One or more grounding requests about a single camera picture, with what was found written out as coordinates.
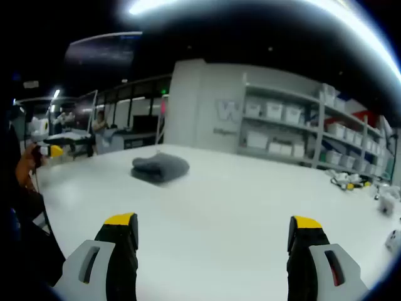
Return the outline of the person's left hand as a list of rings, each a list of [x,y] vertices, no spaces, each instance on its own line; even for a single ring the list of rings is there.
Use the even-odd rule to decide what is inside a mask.
[[[36,144],[29,145],[21,155],[21,158],[15,168],[15,176],[18,184],[21,187],[25,187],[31,191],[36,190],[30,176],[30,172],[36,168],[34,156],[32,155],[32,152],[36,147]]]

